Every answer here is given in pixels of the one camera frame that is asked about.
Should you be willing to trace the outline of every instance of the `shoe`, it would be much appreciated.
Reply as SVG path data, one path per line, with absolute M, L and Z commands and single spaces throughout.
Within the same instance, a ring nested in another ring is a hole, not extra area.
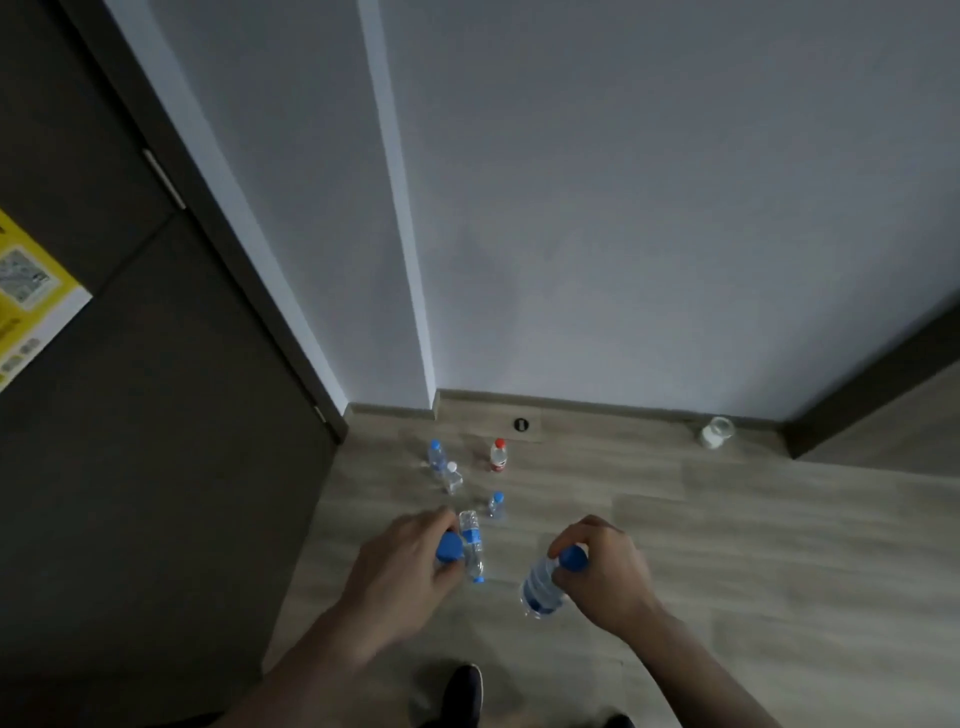
M 613 716 L 603 724 L 603 728 L 636 728 L 634 722 L 622 713 L 619 716 Z
M 444 690 L 440 722 L 444 728 L 477 728 L 483 708 L 483 675 L 476 665 L 460 665 Z

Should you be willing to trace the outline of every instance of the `dark door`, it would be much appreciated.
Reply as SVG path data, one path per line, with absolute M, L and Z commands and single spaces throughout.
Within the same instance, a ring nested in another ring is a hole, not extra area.
M 0 722 L 223 708 L 334 444 L 57 9 L 0 27 L 0 208 L 94 294 L 0 393 Z

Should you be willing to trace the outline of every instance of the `bottle cap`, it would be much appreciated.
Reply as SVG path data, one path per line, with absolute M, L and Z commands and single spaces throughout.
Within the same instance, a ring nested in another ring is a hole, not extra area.
M 588 564 L 587 552 L 576 544 L 560 552 L 560 565 L 567 571 L 583 571 Z
M 464 542 L 453 531 L 446 531 L 437 544 L 437 561 L 450 564 L 464 558 Z

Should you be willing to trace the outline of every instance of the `yellow poster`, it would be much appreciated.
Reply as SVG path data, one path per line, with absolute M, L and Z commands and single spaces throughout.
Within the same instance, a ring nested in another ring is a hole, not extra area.
M 0 392 L 90 300 L 0 209 Z

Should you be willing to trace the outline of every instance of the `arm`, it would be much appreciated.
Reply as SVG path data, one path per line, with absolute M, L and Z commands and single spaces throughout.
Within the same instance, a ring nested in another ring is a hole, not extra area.
M 365 543 L 340 600 L 217 728 L 319 725 L 350 678 L 381 649 L 419 632 L 461 582 L 463 562 L 434 569 L 437 543 L 457 528 L 444 508 L 399 518 Z
M 587 544 L 589 566 L 553 579 L 601 629 L 623 640 L 650 671 L 684 728 L 779 728 L 779 724 L 671 617 L 653 592 L 650 571 L 630 537 L 587 516 L 550 545 Z

